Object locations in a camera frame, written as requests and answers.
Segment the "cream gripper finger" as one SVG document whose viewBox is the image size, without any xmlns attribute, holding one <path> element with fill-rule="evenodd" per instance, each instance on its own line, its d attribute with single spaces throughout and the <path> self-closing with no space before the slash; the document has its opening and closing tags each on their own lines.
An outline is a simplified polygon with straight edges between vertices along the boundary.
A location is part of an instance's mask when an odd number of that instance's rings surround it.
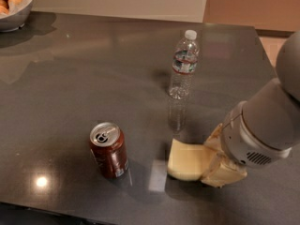
<svg viewBox="0 0 300 225">
<path fill-rule="evenodd" d="M 215 129 L 212 131 L 210 136 L 205 140 L 203 146 L 209 151 L 213 152 L 222 152 L 221 147 L 221 131 L 222 124 L 218 124 Z"/>
<path fill-rule="evenodd" d="M 245 166 L 241 166 L 222 155 L 216 155 L 208 169 L 203 173 L 201 181 L 214 188 L 222 188 L 225 185 L 243 180 L 248 175 Z"/>
</svg>

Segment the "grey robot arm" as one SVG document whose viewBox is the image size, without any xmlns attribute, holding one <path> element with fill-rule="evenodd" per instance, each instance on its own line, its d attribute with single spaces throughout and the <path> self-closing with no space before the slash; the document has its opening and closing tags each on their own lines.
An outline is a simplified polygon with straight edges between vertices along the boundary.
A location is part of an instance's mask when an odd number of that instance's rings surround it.
<svg viewBox="0 0 300 225">
<path fill-rule="evenodd" d="M 300 144 L 300 32 L 282 45 L 276 78 L 247 101 L 239 102 L 204 145 L 213 150 L 201 181 L 221 188 L 287 158 Z"/>
</svg>

